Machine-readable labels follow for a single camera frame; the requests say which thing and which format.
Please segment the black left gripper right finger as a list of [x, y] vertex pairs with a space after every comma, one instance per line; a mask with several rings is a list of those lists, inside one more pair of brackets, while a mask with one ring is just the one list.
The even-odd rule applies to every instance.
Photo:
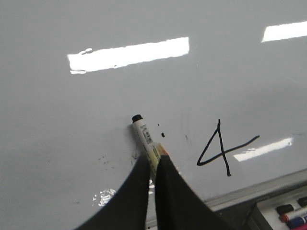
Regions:
[[229, 230], [192, 191], [169, 156], [162, 156], [155, 180], [155, 209], [159, 230]]

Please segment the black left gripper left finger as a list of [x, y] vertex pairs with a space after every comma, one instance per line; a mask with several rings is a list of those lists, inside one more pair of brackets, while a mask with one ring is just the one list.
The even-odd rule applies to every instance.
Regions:
[[108, 203], [78, 230], [143, 230], [145, 229], [150, 165], [140, 156], [131, 173]]

